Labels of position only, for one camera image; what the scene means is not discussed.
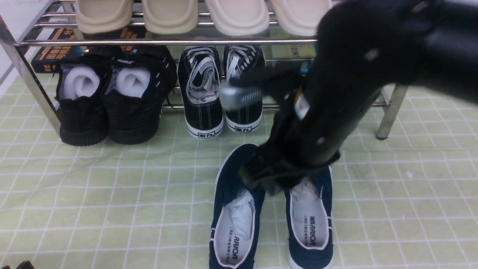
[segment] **insole logo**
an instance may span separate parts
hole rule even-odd
[[[310,217],[310,245],[312,246],[315,246],[316,245],[316,242],[315,242],[315,217]]]
[[[238,259],[239,252],[239,237],[234,236],[234,246],[232,247],[232,258]]]
[[[304,216],[304,245],[316,246],[315,216]]]
[[[231,250],[232,250],[232,258],[237,260],[238,253],[239,253],[239,237],[232,236],[234,232],[234,227],[229,229],[229,240],[228,240],[228,250],[226,253],[226,263],[229,263],[229,259],[231,258]]]

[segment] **metal rack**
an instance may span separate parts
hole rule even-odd
[[[17,42],[10,33],[5,21],[0,16],[0,45],[5,49],[10,57],[14,67],[18,70],[21,78],[25,81],[28,89],[35,97],[40,105],[42,111],[45,113],[48,121],[57,131],[60,130],[61,108],[55,108],[53,102],[49,99],[43,86],[32,70],[29,62],[25,58],[25,53],[29,47],[42,46],[88,46],[88,45],[287,45],[287,44],[313,44],[316,42],[312,38],[290,38],[290,39],[273,39],[273,38],[242,38],[242,39],[114,39],[114,40],[86,40],[83,38],[81,32],[77,29],[75,22],[75,8],[73,4],[75,0],[53,0],[45,12],[34,21],[31,30],[24,38]],[[58,12],[59,8],[63,7],[63,12]],[[270,25],[278,25],[275,20],[274,12],[270,11],[271,17]],[[133,18],[142,18],[142,12],[133,12]],[[214,27],[214,23],[210,20],[208,12],[200,12],[199,17],[202,18],[198,23],[198,27]],[[51,22],[51,19],[64,18],[67,22]],[[144,26],[144,22],[131,21],[129,26]],[[77,36],[77,40],[37,40],[42,29],[46,28],[73,28]],[[274,62],[291,61],[298,59],[268,59],[267,64],[274,64]],[[378,127],[376,137],[378,139],[386,139],[389,135],[390,129],[397,117],[402,101],[407,91],[406,86],[396,85],[392,95],[389,97],[387,93],[382,90],[379,100],[376,101],[372,107],[382,107],[384,110],[383,119]],[[165,106],[166,110],[183,109],[183,105],[173,104],[172,107]],[[277,109],[278,106],[274,104],[265,104],[264,109]]]

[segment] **black shoe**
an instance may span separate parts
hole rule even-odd
[[[138,46],[112,63],[111,82],[102,95],[109,115],[109,136],[134,145],[158,131],[164,100],[176,84],[176,64],[165,46]]]
[[[199,139],[218,136],[224,125],[217,90],[220,60],[213,46],[187,46],[178,64],[178,79],[189,133]]]
[[[111,79],[110,61],[124,57],[117,46],[96,46],[85,55],[58,63],[55,99],[63,112],[60,137],[72,146],[91,146],[108,135],[108,115],[101,93]]]
[[[223,65],[226,80],[240,76],[257,67],[266,64],[264,53],[260,46],[226,46],[224,48]],[[248,105],[237,111],[226,112],[226,123],[229,129],[236,133],[254,131],[262,119],[262,101]]]

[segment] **shoe insole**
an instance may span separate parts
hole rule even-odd
[[[328,220],[322,200],[292,203],[293,228],[297,239],[307,247],[327,244]]]
[[[229,207],[224,207],[222,214],[215,233],[216,255],[222,264],[236,265],[249,253],[253,235],[246,239],[242,235],[243,232],[235,227]]]

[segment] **blue slip-on shoe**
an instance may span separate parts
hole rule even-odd
[[[329,269],[332,266],[331,174],[329,166],[285,192],[288,259],[292,269]]]
[[[260,186],[248,190],[239,168],[252,159],[256,149],[253,144],[236,147],[217,172],[209,269],[254,268],[265,190]]]

